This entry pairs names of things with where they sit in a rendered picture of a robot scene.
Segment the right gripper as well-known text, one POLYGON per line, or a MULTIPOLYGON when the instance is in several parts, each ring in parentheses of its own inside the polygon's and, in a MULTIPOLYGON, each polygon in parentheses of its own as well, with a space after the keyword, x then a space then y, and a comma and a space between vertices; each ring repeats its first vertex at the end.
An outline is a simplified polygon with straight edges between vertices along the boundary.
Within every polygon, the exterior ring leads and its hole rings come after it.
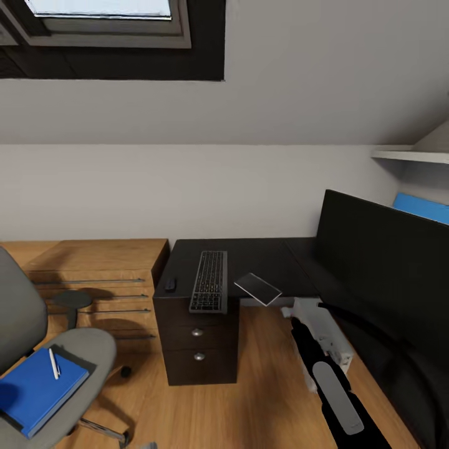
POLYGON ((300 322, 300 320, 296 319, 296 317, 292 317, 291 327, 291 334, 296 345, 297 352, 300 353, 302 358, 304 358, 304 353, 306 353, 306 350, 309 348, 318 348, 321 350, 319 344, 312 337, 309 328, 304 322, 300 322))

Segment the notebook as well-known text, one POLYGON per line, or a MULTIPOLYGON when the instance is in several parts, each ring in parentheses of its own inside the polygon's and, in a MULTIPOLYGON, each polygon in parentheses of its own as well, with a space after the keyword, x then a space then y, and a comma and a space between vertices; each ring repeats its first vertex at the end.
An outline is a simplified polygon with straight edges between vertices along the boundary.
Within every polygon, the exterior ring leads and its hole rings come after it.
POLYGON ((247 273, 240 280, 235 281, 235 285, 239 286, 266 307, 281 295, 280 290, 277 290, 251 273, 247 273))

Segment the swivel chair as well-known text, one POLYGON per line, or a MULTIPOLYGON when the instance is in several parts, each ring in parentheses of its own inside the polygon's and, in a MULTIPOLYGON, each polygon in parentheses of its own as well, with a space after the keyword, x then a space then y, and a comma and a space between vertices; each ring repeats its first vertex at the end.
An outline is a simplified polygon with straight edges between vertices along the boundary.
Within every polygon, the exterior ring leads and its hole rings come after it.
MULTIPOLYGON (((0 418, 0 449, 53 449, 74 432, 77 424, 118 440, 120 449, 125 449, 130 443, 128 432, 113 431, 82 416, 107 379, 119 370, 122 377, 128 377, 131 368, 119 365, 112 370, 118 354, 113 334, 96 327, 77 327, 78 309, 93 304, 92 295, 67 290, 58 292, 53 301, 68 307, 68 330, 48 340, 43 347, 87 370, 89 376, 30 439, 0 418)), ((35 354, 34 348, 47 337, 47 331, 47 303, 0 246, 0 376, 22 357, 35 354)))

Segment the monitor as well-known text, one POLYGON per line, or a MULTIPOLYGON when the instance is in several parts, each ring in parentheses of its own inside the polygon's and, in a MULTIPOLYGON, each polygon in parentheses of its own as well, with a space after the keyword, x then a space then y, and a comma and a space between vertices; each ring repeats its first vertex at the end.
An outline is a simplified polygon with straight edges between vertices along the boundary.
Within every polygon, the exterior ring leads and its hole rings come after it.
POLYGON ((445 412, 427 376, 403 349, 418 349, 449 375, 449 224, 327 189, 312 259, 395 329, 395 340, 334 305, 389 342, 426 386, 448 449, 445 412))

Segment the mouse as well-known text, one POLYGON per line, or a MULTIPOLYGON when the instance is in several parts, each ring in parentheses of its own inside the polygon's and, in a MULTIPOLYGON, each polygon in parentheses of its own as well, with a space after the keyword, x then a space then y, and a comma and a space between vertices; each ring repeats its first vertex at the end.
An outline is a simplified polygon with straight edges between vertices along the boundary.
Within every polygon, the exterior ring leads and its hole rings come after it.
POLYGON ((164 288, 165 288, 166 290, 172 290, 172 289, 174 289, 175 287, 176 287, 176 279, 175 279, 175 278, 168 278, 168 279, 165 281, 164 288))

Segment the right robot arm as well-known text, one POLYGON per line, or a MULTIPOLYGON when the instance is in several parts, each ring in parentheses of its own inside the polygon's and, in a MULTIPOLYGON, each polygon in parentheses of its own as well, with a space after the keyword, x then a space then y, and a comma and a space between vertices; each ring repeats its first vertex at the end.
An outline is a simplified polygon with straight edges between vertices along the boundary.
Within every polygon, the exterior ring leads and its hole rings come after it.
POLYGON ((322 411, 339 449, 392 449, 361 400, 350 391, 332 337, 312 337, 307 325, 296 317, 292 317, 291 327, 297 352, 315 380, 322 411))

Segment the keyboard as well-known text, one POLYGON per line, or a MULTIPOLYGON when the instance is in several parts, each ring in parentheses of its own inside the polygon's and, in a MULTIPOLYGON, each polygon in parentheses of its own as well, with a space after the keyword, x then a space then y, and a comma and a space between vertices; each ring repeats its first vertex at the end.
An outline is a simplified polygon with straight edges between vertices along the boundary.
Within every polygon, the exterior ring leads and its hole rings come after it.
POLYGON ((190 312, 227 314, 227 252, 202 252, 190 312))

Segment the folder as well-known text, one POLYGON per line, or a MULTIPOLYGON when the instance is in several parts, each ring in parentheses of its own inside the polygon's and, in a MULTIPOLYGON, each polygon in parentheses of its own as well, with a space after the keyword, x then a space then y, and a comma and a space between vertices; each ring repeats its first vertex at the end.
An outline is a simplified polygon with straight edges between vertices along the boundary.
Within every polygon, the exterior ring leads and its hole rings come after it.
POLYGON ((30 439, 89 376, 87 370, 40 348, 0 379, 0 418, 30 439))

